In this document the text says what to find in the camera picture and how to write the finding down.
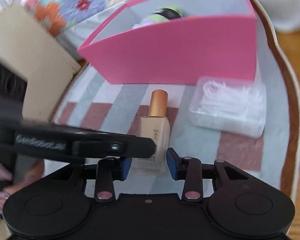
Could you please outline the left hand with ring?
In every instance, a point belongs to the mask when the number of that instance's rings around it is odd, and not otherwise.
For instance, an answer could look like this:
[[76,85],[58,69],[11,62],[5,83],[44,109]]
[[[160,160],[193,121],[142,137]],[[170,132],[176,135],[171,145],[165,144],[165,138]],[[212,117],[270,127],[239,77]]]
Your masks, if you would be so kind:
[[[2,214],[3,206],[6,200],[9,198],[9,196],[41,179],[44,174],[44,170],[44,160],[39,159],[31,166],[29,170],[25,172],[20,182],[14,185],[7,186],[0,191],[0,215]],[[0,181],[13,181],[13,174],[10,171],[8,171],[1,163]]]

